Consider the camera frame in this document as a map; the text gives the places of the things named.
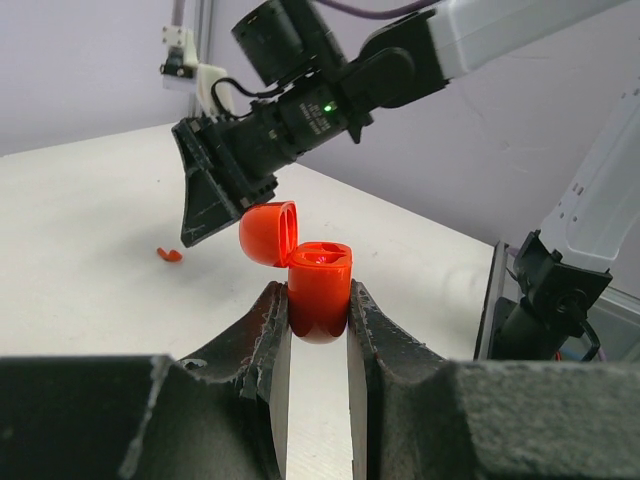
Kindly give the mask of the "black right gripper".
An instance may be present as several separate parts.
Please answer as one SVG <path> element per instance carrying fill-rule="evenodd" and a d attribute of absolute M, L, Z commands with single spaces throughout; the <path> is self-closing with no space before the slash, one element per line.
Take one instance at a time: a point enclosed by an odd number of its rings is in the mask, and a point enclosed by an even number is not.
<path fill-rule="evenodd" d="M 336 86 L 296 84 L 274 101 L 255 100 L 242 119 L 185 118 L 172 128 L 185 175 L 180 239 L 193 247 L 240 219 L 273 188 L 273 174 L 347 132 L 361 140 L 373 118 Z"/>

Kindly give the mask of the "orange charging case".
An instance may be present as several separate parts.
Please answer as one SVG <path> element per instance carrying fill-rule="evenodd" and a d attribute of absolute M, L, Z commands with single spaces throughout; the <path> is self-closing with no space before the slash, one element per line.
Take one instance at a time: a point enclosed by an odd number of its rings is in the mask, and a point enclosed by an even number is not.
<path fill-rule="evenodd" d="M 246 211 L 239 224 L 239 243 L 252 261 L 288 272 L 288 323 L 295 336 L 327 344 L 343 334 L 354 263 L 351 247 L 330 241 L 300 242 L 293 201 Z"/>

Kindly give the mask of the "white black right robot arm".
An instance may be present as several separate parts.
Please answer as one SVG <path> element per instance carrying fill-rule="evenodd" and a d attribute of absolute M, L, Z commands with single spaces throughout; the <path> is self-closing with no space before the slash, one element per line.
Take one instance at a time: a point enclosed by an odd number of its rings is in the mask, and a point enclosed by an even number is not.
<path fill-rule="evenodd" d="M 472 356 L 494 244 L 519 245 L 638 84 L 639 5 L 624 2 L 381 110 L 279 172 L 303 240 L 350 245 L 383 310 L 438 353 Z"/>

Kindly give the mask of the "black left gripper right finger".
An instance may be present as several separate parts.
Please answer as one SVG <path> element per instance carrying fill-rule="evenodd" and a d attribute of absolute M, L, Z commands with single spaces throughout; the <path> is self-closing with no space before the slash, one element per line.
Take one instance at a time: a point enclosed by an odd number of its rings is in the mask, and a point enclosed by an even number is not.
<path fill-rule="evenodd" d="M 639 475 L 635 364 L 448 360 L 357 281 L 347 356 L 357 479 Z"/>

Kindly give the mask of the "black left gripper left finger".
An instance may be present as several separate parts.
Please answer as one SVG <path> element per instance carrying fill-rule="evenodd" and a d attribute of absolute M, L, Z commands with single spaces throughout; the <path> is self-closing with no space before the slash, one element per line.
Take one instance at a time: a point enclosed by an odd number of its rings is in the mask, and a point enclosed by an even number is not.
<path fill-rule="evenodd" d="M 283 284 L 182 359 L 5 356 L 5 479 L 282 479 L 291 332 Z"/>

